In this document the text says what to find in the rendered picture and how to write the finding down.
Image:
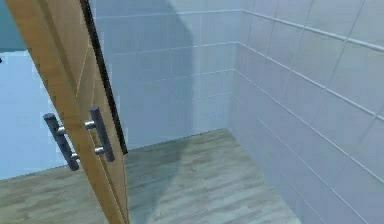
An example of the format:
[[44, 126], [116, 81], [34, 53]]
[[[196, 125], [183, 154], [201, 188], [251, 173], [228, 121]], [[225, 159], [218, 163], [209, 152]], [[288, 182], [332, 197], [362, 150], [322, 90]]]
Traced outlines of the light brown wooden door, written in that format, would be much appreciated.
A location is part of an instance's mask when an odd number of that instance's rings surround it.
[[[65, 127], [109, 224], [130, 224], [124, 168], [127, 148], [120, 126], [90, 0], [4, 0]], [[87, 130], [89, 108], [98, 106], [115, 160], [96, 155], [100, 141]]]

